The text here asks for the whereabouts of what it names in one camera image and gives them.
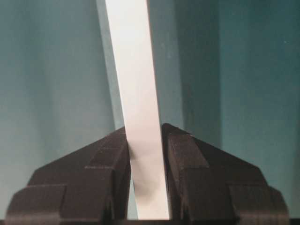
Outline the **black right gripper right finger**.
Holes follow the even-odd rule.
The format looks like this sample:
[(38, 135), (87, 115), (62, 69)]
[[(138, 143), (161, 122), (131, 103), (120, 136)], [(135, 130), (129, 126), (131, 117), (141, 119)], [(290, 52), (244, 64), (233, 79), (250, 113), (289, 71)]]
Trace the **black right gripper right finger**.
[(286, 225), (282, 194), (261, 170), (165, 123), (162, 126), (170, 217), (191, 223)]

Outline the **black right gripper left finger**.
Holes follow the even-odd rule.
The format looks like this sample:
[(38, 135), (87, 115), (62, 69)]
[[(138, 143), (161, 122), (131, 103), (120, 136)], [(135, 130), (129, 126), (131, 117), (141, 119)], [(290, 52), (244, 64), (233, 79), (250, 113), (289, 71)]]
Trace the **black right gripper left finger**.
[(125, 129), (34, 171), (8, 206), (7, 225), (104, 223), (126, 219), (130, 161)]

